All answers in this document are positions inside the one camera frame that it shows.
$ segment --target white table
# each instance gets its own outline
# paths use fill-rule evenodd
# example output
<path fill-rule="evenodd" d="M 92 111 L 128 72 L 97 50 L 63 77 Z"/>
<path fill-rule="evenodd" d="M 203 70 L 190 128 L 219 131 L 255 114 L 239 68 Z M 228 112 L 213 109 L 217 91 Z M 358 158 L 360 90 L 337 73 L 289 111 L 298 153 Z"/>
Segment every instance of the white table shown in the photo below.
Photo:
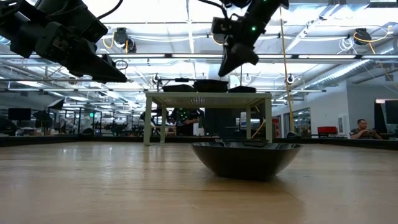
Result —
<path fill-rule="evenodd" d="M 144 145 L 150 146 L 152 102 L 162 108 L 160 143 L 165 142 L 167 108 L 246 108 L 246 138 L 251 139 L 251 108 L 265 103 L 266 138 L 272 142 L 272 95 L 270 93 L 156 93 L 145 92 Z"/>

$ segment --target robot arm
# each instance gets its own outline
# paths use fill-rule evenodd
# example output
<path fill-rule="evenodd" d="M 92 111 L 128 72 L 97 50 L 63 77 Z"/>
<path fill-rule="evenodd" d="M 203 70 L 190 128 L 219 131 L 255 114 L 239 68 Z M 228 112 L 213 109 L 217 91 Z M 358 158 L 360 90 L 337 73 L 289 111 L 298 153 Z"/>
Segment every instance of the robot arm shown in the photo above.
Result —
<path fill-rule="evenodd" d="M 57 62 L 78 77 L 97 82 L 126 82 L 109 55 L 98 57 L 95 43 L 108 29 L 100 22 L 119 4 L 96 18 L 82 0 L 0 1 L 0 35 L 11 41 L 10 50 L 29 58 L 33 51 Z"/>
<path fill-rule="evenodd" d="M 244 63 L 257 64 L 259 57 L 254 53 L 254 43 L 279 6 L 289 8 L 288 0 L 220 0 L 226 7 L 248 7 L 244 16 L 232 20 L 223 6 L 208 0 L 199 0 L 221 8 L 224 18 L 214 17 L 211 31 L 224 35 L 224 57 L 218 75 L 223 77 Z"/>

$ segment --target person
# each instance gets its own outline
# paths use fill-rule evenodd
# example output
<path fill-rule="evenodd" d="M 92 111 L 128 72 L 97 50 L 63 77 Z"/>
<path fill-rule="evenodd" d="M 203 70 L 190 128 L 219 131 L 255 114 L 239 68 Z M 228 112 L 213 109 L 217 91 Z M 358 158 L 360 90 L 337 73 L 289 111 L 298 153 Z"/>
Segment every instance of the person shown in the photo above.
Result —
<path fill-rule="evenodd" d="M 359 119 L 357 121 L 358 128 L 353 129 L 350 133 L 351 139 L 379 139 L 382 137 L 377 134 L 376 130 L 368 129 L 368 122 L 365 119 Z"/>
<path fill-rule="evenodd" d="M 193 124 L 199 122 L 198 110 L 174 108 L 170 117 L 178 136 L 193 136 Z"/>

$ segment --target table leg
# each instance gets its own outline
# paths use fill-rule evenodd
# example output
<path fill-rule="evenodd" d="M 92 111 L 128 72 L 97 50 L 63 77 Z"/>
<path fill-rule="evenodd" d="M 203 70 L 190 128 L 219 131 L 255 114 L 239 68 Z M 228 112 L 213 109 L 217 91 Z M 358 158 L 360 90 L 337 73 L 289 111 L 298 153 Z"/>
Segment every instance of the table leg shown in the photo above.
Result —
<path fill-rule="evenodd" d="M 145 107 L 145 125 L 144 125 L 144 145 L 150 146 L 150 118 L 152 111 L 152 97 L 147 97 L 147 103 Z"/>
<path fill-rule="evenodd" d="M 166 105 L 162 105 L 162 129 L 160 130 L 160 143 L 164 143 L 166 138 L 166 112 Z"/>
<path fill-rule="evenodd" d="M 272 101 L 266 99 L 266 139 L 269 143 L 272 143 Z"/>
<path fill-rule="evenodd" d="M 246 139 L 251 139 L 251 107 L 246 107 Z"/>

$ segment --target man sitting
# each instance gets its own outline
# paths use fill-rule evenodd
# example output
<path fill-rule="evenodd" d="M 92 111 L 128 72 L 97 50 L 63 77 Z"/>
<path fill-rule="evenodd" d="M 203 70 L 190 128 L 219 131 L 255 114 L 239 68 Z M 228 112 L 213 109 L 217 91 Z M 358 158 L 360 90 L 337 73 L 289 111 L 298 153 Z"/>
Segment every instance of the man sitting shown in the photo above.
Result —
<path fill-rule="evenodd" d="M 357 121 L 358 128 L 353 129 L 350 133 L 351 139 L 380 139 L 382 137 L 377 134 L 376 130 L 368 129 L 368 122 L 365 119 L 359 119 Z"/>

